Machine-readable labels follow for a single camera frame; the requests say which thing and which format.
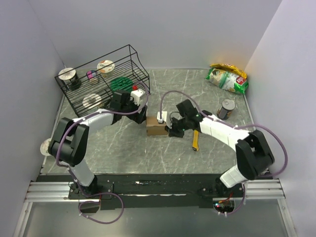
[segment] white disc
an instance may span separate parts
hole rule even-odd
[[[49,147],[49,144],[50,144],[50,141],[51,141],[51,138],[48,138],[46,139],[40,146],[40,153],[43,155],[43,156],[49,156],[50,154],[48,153],[48,147]]]

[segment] white connector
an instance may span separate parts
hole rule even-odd
[[[135,105],[140,105],[142,97],[145,95],[145,92],[142,89],[134,90],[130,93],[130,96],[133,97]]]
[[[170,116],[168,114],[168,111],[162,111],[162,118],[160,118],[160,112],[157,113],[157,121],[158,123],[163,123],[165,122],[166,125],[171,128],[171,120]]]

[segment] yellow handle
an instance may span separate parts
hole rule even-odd
[[[192,149],[195,152],[198,151],[198,131],[196,131],[196,130],[194,130],[194,133],[193,133]]]

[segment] white plastic block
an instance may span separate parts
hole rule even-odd
[[[98,111],[105,112],[108,110],[98,109]],[[92,134],[103,127],[111,125],[113,122],[113,117],[114,117],[113,114],[107,114],[107,113],[97,114],[97,115],[93,116],[92,118],[86,119],[85,121],[81,122],[80,124],[87,125],[89,127],[89,134]]]
[[[85,187],[89,186],[94,179],[94,174],[89,169],[87,163],[83,159],[78,165],[70,167],[79,183]]]
[[[160,118],[160,112],[157,113],[157,121],[158,123],[165,122],[166,125],[171,128],[171,120],[170,116],[168,115],[168,111],[162,111],[162,118]]]
[[[247,130],[237,130],[229,127],[223,123],[220,123],[220,119],[214,115],[211,116],[214,121],[204,118],[200,122],[201,133],[208,134],[226,145],[230,146],[233,150],[236,149],[235,145],[238,139],[244,139],[249,135]]]
[[[220,180],[227,188],[231,188],[236,184],[246,181],[247,179],[240,173],[237,165],[235,165],[222,174]]]
[[[135,105],[140,105],[141,98],[145,95],[142,89],[134,90],[130,93],[130,96],[134,98]]]

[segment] black can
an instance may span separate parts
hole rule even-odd
[[[64,68],[59,72],[58,77],[70,90],[76,90],[81,86],[81,81],[73,68]]]
[[[233,100],[225,99],[222,101],[222,107],[217,111],[217,117],[226,120],[229,118],[233,109],[235,108],[235,102]]]

